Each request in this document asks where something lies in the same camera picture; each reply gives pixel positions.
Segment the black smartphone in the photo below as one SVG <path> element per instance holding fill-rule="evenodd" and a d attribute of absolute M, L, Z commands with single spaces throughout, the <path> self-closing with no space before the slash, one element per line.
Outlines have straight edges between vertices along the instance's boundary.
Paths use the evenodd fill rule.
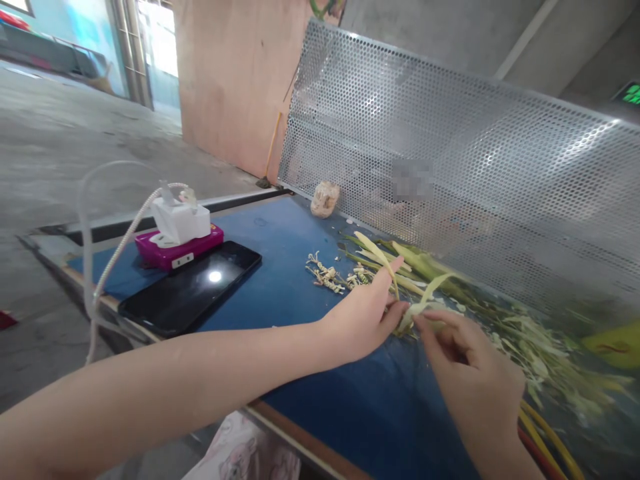
<path fill-rule="evenodd" d="M 120 302 L 118 313 L 165 338 L 190 333 L 261 261 L 260 254 L 226 241 Z"/>

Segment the yellow bag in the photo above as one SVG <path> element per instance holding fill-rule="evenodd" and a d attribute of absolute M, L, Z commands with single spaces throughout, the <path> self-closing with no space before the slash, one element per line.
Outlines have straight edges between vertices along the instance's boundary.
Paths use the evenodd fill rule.
<path fill-rule="evenodd" d="M 640 367 L 640 321 L 585 337 L 582 343 L 613 367 Z"/>

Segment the left hand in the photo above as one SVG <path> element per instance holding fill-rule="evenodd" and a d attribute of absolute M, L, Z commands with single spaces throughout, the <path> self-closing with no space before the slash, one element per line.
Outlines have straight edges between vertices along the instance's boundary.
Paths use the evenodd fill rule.
<path fill-rule="evenodd" d="M 404 259 L 391 263 L 396 272 Z M 409 308 L 389 294 L 391 276 L 380 268 L 368 285 L 359 285 L 317 322 L 336 366 L 360 360 L 384 343 Z"/>

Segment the pink patterned fabric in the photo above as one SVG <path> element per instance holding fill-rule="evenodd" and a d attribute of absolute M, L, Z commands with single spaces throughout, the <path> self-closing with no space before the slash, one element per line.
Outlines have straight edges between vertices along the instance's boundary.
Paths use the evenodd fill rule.
<path fill-rule="evenodd" d="M 233 412 L 183 480 L 297 480 L 299 475 L 300 459 L 288 447 Z"/>

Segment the concrete floor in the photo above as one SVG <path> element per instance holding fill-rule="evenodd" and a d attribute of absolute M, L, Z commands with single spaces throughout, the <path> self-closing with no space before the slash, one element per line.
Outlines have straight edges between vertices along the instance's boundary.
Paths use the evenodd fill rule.
<path fill-rule="evenodd" d="M 0 310 L 19 324 L 0 331 L 0 412 L 80 368 L 89 330 L 47 272 L 15 239 L 33 227 L 75 221 L 79 180 L 113 160 L 142 160 L 200 198 L 256 190 L 256 178 L 181 140 L 179 120 L 51 75 L 34 79 L 0 61 Z M 156 181 L 126 167 L 95 181 L 93 218 L 137 210 Z M 105 346 L 100 355 L 108 355 Z M 174 441 L 142 457 L 138 478 L 179 479 L 198 460 Z M 132 478 L 123 468 L 104 479 Z"/>

